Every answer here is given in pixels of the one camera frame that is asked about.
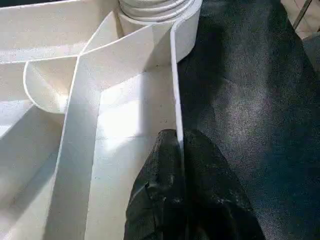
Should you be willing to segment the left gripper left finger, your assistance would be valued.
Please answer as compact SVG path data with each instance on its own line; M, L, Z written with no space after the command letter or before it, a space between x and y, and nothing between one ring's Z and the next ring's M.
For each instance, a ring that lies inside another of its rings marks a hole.
M182 240L186 231L184 177L176 130L163 129L137 175L124 225L125 240Z

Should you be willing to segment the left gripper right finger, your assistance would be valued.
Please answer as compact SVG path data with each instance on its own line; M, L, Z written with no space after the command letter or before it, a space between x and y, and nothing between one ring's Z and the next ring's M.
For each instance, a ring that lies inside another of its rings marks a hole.
M183 143L193 238L265 239L250 200L219 147L199 130L185 130Z

